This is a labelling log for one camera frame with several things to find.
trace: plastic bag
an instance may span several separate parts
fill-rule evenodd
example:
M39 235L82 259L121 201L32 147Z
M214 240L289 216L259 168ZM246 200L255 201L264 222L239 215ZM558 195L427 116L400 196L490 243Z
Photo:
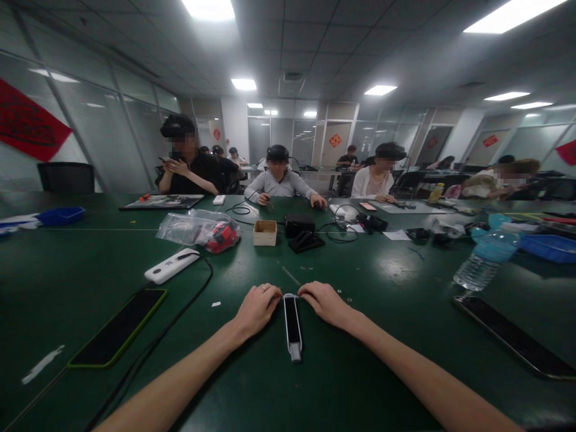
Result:
M240 240L240 225L224 213L190 210L188 214L168 213L156 237L186 246L199 245L220 253Z

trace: blue plastic container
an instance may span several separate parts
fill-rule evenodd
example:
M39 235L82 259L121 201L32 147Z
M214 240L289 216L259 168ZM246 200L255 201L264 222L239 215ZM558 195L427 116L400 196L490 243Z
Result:
M84 213L86 210L82 207L61 207L40 213L36 218L44 226L68 225L83 219Z
M556 263L576 263L576 241L555 235L526 235L520 248Z

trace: yellow bottle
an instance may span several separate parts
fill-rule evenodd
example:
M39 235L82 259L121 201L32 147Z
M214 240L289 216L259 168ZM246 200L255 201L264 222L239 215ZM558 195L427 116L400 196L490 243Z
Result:
M430 193L430 197L428 197L428 202L431 204L436 204L440 200L442 192L444 192L444 183L438 183Z

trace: small cardboard box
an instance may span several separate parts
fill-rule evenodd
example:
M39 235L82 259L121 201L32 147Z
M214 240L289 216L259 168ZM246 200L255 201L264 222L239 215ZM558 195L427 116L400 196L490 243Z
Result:
M254 246L276 246L276 221L256 221Z

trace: green desk surface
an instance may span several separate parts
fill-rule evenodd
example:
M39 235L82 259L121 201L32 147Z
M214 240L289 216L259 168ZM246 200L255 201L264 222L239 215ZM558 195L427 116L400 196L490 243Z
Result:
M173 254L178 245L155 238L166 211L118 211L133 195L58 196L2 193L0 217L80 205L86 218L69 227L21 230L0 239L0 429L64 368L67 361L145 281L143 273ZM222 209L242 197L229 196ZM332 200L332 203L359 200ZM275 210L236 216L280 221L286 211L308 212L316 223L331 213L313 211L300 198L273 198ZM470 202L472 206L484 205ZM562 203L502 202L503 212L570 211ZM215 209L211 199L197 208ZM484 220L484 215L388 215L392 229ZM215 275L137 375L129 398L155 376L194 350L236 313L252 285L270 282L284 293L320 280L342 290L351 306L416 349L526 428L574 424L576 383L534 375L499 342L456 309L464 293L451 283L472 244L454 251L390 241L377 233L349 244L295 254L283 235L274 248L252 245L251 227L242 241L219 255L202 252ZM422 258L411 249L416 249ZM164 284L169 295L116 365L108 370L70 370L14 425L16 431L81 430L127 367L203 284L203 261ZM543 345L576 367L574 266L533 256L515 256L478 295ZM213 302L221 306L212 308ZM209 379L175 430L438 430L439 424L373 354L325 324L306 303L298 304L303 362L292 364L279 309L257 337L235 352ZM31 383L21 379L59 345L57 356Z

